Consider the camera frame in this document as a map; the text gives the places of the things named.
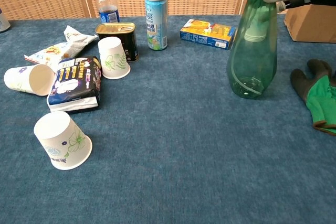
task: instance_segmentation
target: brown cardboard box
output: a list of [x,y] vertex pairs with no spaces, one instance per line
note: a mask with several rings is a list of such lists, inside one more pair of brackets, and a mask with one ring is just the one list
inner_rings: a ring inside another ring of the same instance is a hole
[[336,7],[305,5],[288,9],[285,25],[294,41],[336,43]]

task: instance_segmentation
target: blue carpet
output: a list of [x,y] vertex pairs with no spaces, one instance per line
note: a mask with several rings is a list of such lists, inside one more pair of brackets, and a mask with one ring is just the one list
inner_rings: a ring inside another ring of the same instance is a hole
[[[98,110],[72,114],[91,137],[89,159],[55,169],[33,133],[45,97],[0,82],[0,223],[335,223],[336,138],[314,130],[293,90],[311,58],[336,68],[336,45],[293,42],[278,17],[278,70],[258,100],[226,77],[228,50],[180,40],[193,17],[169,17],[168,47],[151,51],[143,17],[139,61],[102,78]],[[238,26],[238,16],[197,16]],[[0,34],[0,75],[65,41],[66,25],[94,34],[98,19],[11,22]],[[98,56],[98,40],[80,55]]]

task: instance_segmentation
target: cardboard box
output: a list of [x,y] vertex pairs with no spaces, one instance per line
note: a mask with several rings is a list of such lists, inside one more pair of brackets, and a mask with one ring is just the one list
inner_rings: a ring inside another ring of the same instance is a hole
[[228,49],[235,37],[236,27],[211,24],[189,19],[180,30],[180,38],[211,47]]
[[336,43],[336,7],[305,5],[288,9],[285,25],[294,41]]

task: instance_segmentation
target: plastic wrapper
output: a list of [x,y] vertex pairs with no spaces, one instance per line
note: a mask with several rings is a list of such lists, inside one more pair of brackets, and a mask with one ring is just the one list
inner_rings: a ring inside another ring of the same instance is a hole
[[50,111],[79,111],[99,106],[101,64],[95,56],[59,63],[47,97]]
[[67,42],[61,42],[43,49],[25,59],[33,63],[42,63],[57,71],[58,63],[67,58],[74,58],[83,48],[97,38],[97,35],[85,35],[70,26],[64,31]]

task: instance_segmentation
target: tin can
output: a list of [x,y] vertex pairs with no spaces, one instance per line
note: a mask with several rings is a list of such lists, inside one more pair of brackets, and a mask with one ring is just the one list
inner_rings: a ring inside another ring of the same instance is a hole
[[167,47],[167,0],[145,0],[147,41],[153,50]]
[[0,8],[0,33],[10,28],[10,24]]
[[118,37],[121,40],[127,62],[137,61],[139,58],[134,23],[103,23],[96,27],[99,39]]

